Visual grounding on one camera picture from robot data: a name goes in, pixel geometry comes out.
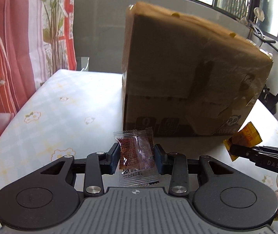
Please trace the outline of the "red jelly snack packet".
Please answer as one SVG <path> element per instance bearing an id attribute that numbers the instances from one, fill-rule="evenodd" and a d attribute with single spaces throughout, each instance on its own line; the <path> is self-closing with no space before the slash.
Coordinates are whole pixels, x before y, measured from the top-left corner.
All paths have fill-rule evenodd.
<path id="1" fill-rule="evenodd" d="M 142 187 L 158 184 L 158 171 L 154 160 L 153 129 L 115 132 L 119 143 L 119 183 L 122 187 Z"/>

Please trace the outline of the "red patterned curtain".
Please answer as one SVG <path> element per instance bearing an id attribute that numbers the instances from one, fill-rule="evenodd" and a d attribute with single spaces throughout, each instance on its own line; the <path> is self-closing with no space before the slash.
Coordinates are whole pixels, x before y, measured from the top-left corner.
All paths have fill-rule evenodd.
<path id="1" fill-rule="evenodd" d="M 0 136 L 58 70 L 76 69 L 74 0 L 0 0 Z"/>

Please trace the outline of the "exercise bike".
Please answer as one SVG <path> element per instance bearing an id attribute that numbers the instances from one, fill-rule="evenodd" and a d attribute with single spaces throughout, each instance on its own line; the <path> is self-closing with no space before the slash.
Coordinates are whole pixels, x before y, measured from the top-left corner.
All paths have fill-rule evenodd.
<path id="1" fill-rule="evenodd" d="M 252 44 L 256 45 L 256 43 L 254 43 L 252 41 L 252 37 L 255 36 L 260 41 L 260 45 L 257 46 L 257 48 L 259 48 L 260 51 L 267 54 L 273 61 L 273 54 L 269 53 L 261 48 L 262 44 L 265 43 L 265 44 L 269 45 L 271 48 L 273 48 L 278 53 L 278 48 L 276 48 L 274 46 L 276 41 L 272 40 L 272 39 L 267 39 L 265 37 L 263 31 L 260 29 L 259 25 L 257 24 L 258 21 L 261 21 L 261 22 L 264 21 L 264 19 L 265 19 L 264 11 L 260 7 L 255 7 L 253 9 L 253 13 L 255 15 L 253 21 L 250 19 L 247 19 L 247 17 L 237 19 L 237 21 L 249 28 L 247 40 L 250 41 Z M 264 85 L 263 90 L 261 91 L 258 99 L 273 115 L 276 114 L 277 103 L 278 103 L 278 93 L 276 95 L 272 94 L 272 92 L 270 91 L 270 87 L 268 87 L 267 85 Z"/>

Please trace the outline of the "white bin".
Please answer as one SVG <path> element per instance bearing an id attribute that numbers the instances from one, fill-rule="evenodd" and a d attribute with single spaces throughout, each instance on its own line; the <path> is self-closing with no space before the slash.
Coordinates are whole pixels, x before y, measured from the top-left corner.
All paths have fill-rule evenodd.
<path id="1" fill-rule="evenodd" d="M 89 71 L 89 57 L 76 57 L 77 71 Z"/>

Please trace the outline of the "brown cardboard box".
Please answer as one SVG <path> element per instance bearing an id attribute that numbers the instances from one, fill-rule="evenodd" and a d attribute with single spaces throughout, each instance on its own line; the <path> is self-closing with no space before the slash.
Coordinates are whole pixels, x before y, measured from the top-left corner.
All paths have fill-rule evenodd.
<path id="1" fill-rule="evenodd" d="M 126 10 L 123 129 L 156 137 L 240 130 L 273 61 L 256 45 L 197 16 L 145 2 Z"/>

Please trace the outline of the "yellow snack packet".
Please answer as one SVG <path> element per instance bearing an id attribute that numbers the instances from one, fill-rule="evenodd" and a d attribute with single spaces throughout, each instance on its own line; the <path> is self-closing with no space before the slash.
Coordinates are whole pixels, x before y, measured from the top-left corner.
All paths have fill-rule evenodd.
<path id="1" fill-rule="evenodd" d="M 223 144 L 230 156 L 231 161 L 234 162 L 239 156 L 230 152 L 231 146 L 239 145 L 252 148 L 260 144 L 262 141 L 263 140 L 255 126 L 252 122 L 249 122 L 239 132 L 235 132 L 232 137 L 224 140 Z"/>

